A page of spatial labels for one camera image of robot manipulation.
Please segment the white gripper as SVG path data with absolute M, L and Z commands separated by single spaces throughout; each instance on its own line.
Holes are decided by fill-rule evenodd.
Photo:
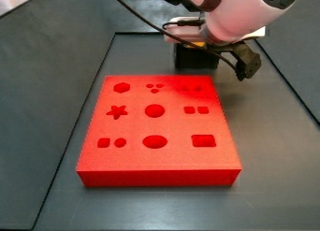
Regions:
M 173 36 L 189 42 L 205 42 L 214 46 L 227 46 L 247 39 L 265 35 L 265 28 L 260 28 L 243 36 L 220 36 L 209 30 L 206 22 L 198 17 L 176 17 L 162 25 L 162 29 Z

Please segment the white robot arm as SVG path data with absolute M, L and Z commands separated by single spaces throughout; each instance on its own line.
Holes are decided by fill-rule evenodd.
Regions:
M 200 17 L 176 17 L 166 31 L 189 42 L 227 46 L 263 37 L 265 26 L 292 7 L 296 0 L 165 0 L 184 5 Z

